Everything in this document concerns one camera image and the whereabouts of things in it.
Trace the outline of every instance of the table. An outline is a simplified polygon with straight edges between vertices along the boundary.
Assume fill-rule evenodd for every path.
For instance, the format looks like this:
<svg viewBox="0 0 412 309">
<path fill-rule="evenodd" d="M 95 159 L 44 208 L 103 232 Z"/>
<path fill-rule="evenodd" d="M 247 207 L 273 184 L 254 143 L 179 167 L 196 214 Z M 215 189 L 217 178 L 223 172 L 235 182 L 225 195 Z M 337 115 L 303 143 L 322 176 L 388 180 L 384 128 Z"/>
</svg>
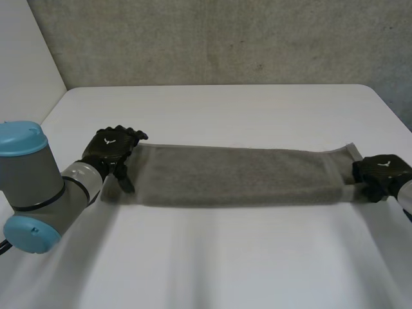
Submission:
<svg viewBox="0 0 412 309">
<path fill-rule="evenodd" d="M 77 88 L 42 124 L 61 170 L 101 127 L 153 144 L 325 151 L 412 164 L 412 135 L 361 85 Z M 0 201 L 1 222 L 11 215 Z M 1 308 L 410 308 L 412 224 L 367 205 L 84 211 L 50 253 L 0 257 Z"/>
</svg>

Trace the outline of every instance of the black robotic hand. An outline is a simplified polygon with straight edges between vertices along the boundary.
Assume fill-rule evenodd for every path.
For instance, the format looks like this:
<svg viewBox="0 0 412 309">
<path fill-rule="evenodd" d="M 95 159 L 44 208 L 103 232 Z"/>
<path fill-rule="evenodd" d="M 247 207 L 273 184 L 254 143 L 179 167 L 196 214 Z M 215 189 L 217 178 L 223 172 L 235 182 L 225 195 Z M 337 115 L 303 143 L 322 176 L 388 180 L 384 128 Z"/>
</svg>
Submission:
<svg viewBox="0 0 412 309">
<path fill-rule="evenodd" d="M 356 182 L 367 185 L 364 194 L 373 203 L 384 196 L 398 198 L 400 188 L 412 180 L 412 168 L 394 154 L 380 154 L 354 162 L 352 172 Z"/>
<path fill-rule="evenodd" d="M 84 150 L 81 162 L 96 168 L 103 180 L 108 174 L 113 174 L 122 190 L 132 193 L 135 188 L 127 176 L 125 162 L 139 141 L 147 139 L 145 133 L 132 128 L 117 126 L 114 129 L 100 129 Z"/>
</svg>

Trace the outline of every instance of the white wall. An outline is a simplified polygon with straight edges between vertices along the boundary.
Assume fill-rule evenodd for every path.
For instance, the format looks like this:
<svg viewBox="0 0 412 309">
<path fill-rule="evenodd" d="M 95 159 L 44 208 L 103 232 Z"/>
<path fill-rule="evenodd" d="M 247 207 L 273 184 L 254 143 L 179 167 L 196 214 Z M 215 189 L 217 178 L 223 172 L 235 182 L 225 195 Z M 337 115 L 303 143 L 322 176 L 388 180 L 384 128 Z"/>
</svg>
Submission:
<svg viewBox="0 0 412 309">
<path fill-rule="evenodd" d="M 26 0 L 0 0 L 0 122 L 41 123 L 65 92 Z"/>
</svg>

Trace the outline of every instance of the black cable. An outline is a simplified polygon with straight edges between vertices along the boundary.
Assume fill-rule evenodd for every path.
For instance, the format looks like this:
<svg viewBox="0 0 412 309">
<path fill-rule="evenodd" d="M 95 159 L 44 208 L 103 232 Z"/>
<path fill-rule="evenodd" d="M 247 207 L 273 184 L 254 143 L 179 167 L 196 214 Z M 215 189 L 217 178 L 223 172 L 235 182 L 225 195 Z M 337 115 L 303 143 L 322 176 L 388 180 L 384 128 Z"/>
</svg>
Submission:
<svg viewBox="0 0 412 309">
<path fill-rule="evenodd" d="M 0 255 L 7 252 L 7 250 L 10 249 L 13 246 L 7 240 L 2 241 L 1 243 L 2 244 L 5 243 L 5 244 L 0 248 Z"/>
</svg>

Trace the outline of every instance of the table surface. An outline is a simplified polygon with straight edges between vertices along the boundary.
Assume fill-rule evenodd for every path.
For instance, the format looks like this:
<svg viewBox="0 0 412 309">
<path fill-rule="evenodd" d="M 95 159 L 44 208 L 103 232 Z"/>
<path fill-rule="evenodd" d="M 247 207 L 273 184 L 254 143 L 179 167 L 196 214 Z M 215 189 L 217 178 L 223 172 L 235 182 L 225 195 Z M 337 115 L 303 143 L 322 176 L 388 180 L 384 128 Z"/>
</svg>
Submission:
<svg viewBox="0 0 412 309">
<path fill-rule="evenodd" d="M 152 144 L 325 151 L 412 164 L 412 135 L 360 85 L 73 89 L 42 127 L 61 170 L 97 129 Z M 1 222 L 11 215 L 4 197 Z M 84 211 L 50 253 L 0 258 L 1 308 L 410 308 L 412 224 L 367 205 Z"/>
</svg>

